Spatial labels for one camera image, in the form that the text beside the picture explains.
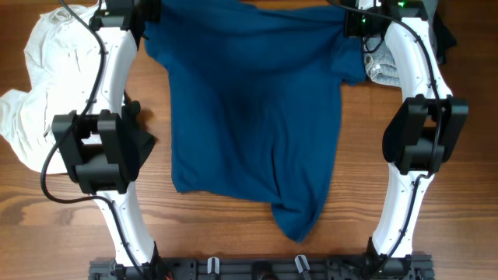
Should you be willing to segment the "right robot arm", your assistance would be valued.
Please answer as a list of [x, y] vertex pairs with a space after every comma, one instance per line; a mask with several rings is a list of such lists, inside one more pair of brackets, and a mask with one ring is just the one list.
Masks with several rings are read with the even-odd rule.
[[373, 278], [402, 277], [414, 260], [412, 236], [423, 197], [440, 166], [451, 157], [468, 116], [440, 74], [421, 1], [344, 1], [345, 35], [359, 37], [363, 51], [379, 37], [390, 51], [402, 105], [384, 131], [388, 192], [381, 220], [370, 238], [364, 271]]

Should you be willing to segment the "blue t-shirt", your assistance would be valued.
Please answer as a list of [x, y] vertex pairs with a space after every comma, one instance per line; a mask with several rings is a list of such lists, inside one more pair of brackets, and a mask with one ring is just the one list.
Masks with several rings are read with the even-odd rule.
[[177, 191], [268, 203], [289, 239], [307, 238], [331, 183], [341, 86], [366, 78], [344, 20], [333, 5], [162, 2], [146, 51], [169, 75]]

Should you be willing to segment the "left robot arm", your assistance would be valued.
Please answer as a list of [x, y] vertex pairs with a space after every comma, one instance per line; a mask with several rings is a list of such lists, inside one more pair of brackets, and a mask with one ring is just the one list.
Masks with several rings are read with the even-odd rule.
[[77, 52], [89, 97], [82, 109], [56, 115], [51, 124], [56, 142], [49, 153], [61, 154], [82, 200], [96, 202], [114, 242], [115, 259], [92, 264], [91, 279], [162, 279], [167, 274], [135, 187], [155, 138], [141, 129], [141, 106], [125, 92], [146, 23], [159, 22], [160, 11], [158, 1], [99, 3], [83, 23], [96, 43]]

